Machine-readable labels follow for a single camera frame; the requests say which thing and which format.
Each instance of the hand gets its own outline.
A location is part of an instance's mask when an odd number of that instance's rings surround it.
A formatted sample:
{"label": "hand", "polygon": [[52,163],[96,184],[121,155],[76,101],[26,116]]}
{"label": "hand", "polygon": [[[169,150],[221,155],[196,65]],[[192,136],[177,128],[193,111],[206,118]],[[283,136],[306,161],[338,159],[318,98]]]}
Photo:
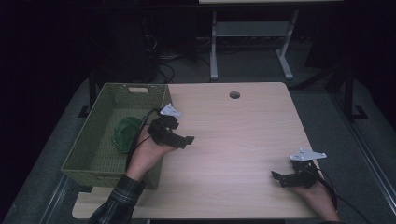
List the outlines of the hand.
{"label": "hand", "polygon": [[290,188],[299,194],[309,207],[314,210],[322,221],[341,221],[332,204],[332,197],[329,191],[320,182],[316,182],[312,187]]}
{"label": "hand", "polygon": [[134,151],[126,175],[136,181],[141,181],[146,171],[157,163],[166,153],[176,150],[175,147],[157,145],[148,133],[149,126],[143,128],[137,139],[140,144]]}

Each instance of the plaid shirt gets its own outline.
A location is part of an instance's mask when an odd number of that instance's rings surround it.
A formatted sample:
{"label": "plaid shirt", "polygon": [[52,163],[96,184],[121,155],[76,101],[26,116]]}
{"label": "plaid shirt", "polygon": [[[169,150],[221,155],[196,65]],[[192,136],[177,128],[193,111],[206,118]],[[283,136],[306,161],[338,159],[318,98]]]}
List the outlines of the plaid shirt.
{"label": "plaid shirt", "polygon": [[92,214],[90,224],[129,224],[132,212],[145,185],[123,175],[107,202]]}

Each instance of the crumpled green plastic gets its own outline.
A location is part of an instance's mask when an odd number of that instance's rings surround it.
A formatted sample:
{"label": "crumpled green plastic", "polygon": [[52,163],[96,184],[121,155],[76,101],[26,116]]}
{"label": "crumpled green plastic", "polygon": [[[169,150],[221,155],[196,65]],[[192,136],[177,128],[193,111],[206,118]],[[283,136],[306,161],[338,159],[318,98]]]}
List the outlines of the crumpled green plastic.
{"label": "crumpled green plastic", "polygon": [[141,123],[141,119],[127,117],[116,126],[112,140],[120,153],[129,153],[134,138],[138,137],[137,133]]}

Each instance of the basket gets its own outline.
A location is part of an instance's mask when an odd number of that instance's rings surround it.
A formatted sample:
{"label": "basket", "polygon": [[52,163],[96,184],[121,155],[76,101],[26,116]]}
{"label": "basket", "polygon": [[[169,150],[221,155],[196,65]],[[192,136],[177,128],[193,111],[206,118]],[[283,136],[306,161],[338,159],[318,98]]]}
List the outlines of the basket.
{"label": "basket", "polygon": [[[152,108],[171,102],[167,85],[107,83],[100,91],[62,172],[82,186],[114,188],[125,174],[127,154],[112,141],[114,129],[125,117],[142,119]],[[152,114],[148,123],[158,118]],[[143,177],[146,189],[158,188],[163,160]]]}

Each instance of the light wood surface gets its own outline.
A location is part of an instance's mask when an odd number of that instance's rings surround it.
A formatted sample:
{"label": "light wood surface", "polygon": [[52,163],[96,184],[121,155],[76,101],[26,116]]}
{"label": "light wood surface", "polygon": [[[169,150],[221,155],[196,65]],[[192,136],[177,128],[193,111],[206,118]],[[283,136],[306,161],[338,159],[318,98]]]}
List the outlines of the light wood surface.
{"label": "light wood surface", "polygon": [[[192,145],[167,154],[160,184],[145,190],[134,218],[314,217],[271,171],[292,173],[289,155],[310,149],[283,83],[169,85],[182,113],[175,133],[195,136]],[[240,93],[239,99],[229,96]],[[76,218],[90,217],[111,189],[80,193]]]}
{"label": "light wood surface", "polygon": [[232,4],[232,3],[309,3],[309,2],[343,2],[344,0],[199,0],[201,4]]}

